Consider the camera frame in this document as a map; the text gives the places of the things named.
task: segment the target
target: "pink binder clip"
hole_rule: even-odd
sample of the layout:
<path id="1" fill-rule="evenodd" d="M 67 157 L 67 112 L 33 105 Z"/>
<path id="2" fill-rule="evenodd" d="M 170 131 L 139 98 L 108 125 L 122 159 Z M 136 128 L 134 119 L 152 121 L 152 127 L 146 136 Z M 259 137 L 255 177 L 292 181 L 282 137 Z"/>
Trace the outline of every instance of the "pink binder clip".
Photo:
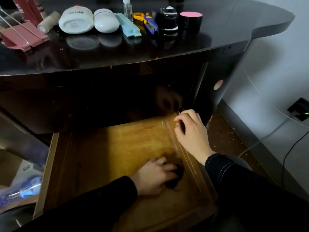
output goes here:
<path id="1" fill-rule="evenodd" d="M 1 8 L 0 10 L 18 23 L 18 25 L 13 27 L 0 15 L 0 18 L 10 26 L 10 28 L 0 32 L 6 47 L 10 49 L 21 49 L 26 52 L 31 47 L 36 47 L 43 42 L 49 41 L 49 37 L 44 35 L 31 22 L 20 23 Z"/>

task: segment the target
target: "person's right hand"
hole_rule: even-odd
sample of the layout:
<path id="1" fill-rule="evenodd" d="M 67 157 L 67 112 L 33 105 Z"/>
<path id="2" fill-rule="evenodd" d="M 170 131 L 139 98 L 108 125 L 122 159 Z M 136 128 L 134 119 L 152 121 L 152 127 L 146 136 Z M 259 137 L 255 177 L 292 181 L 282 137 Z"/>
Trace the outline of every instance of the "person's right hand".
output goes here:
<path id="1" fill-rule="evenodd" d="M 186 132 L 184 134 L 180 124 L 176 123 L 175 133 L 179 142 L 197 161 L 205 165 L 207 158 L 216 152 L 209 146 L 207 129 L 200 115 L 194 110 L 185 110 L 174 119 L 174 121 L 180 120 L 186 126 Z"/>

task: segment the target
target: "white oval container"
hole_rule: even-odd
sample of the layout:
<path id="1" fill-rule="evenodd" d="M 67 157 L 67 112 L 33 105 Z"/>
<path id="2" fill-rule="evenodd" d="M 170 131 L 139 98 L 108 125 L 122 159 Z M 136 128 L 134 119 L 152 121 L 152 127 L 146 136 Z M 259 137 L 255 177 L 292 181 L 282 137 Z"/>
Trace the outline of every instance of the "white oval container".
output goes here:
<path id="1" fill-rule="evenodd" d="M 66 9 L 59 20 L 60 29 L 68 34 L 88 32 L 93 26 L 92 11 L 83 6 L 74 6 Z"/>
<path id="2" fill-rule="evenodd" d="M 98 9 L 94 12 L 95 28 L 102 33 L 112 33 L 119 28 L 119 21 L 109 9 Z"/>

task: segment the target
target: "dark object in hand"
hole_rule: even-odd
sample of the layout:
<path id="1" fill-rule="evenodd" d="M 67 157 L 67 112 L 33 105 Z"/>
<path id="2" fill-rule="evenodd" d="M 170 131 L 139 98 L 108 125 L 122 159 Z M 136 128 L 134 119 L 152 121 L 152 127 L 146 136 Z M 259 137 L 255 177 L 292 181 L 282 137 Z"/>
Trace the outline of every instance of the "dark object in hand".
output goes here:
<path id="1" fill-rule="evenodd" d="M 173 179 L 173 180 L 171 180 L 171 181 L 168 181 L 168 182 L 166 182 L 165 183 L 165 186 L 167 187 L 167 188 L 171 188 L 171 189 L 174 189 L 176 186 L 177 186 L 177 184 L 178 184 L 178 182 L 182 179 L 182 177 L 183 177 L 183 168 L 181 167 L 181 165 L 180 164 L 176 164 L 176 166 L 177 166 L 177 169 L 175 169 L 175 170 L 173 170 L 172 172 L 173 173 L 176 173 L 177 174 L 177 178 L 176 179 Z"/>

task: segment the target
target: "white bottle cap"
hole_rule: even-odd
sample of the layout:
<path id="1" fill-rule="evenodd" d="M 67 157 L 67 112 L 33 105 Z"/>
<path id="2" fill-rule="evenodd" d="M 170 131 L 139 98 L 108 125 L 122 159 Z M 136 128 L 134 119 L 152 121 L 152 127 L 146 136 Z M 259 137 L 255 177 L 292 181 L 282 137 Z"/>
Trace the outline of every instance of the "white bottle cap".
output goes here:
<path id="1" fill-rule="evenodd" d="M 130 4 L 131 1 L 130 1 L 130 0 L 123 0 L 123 3 L 124 3 L 124 4 Z"/>

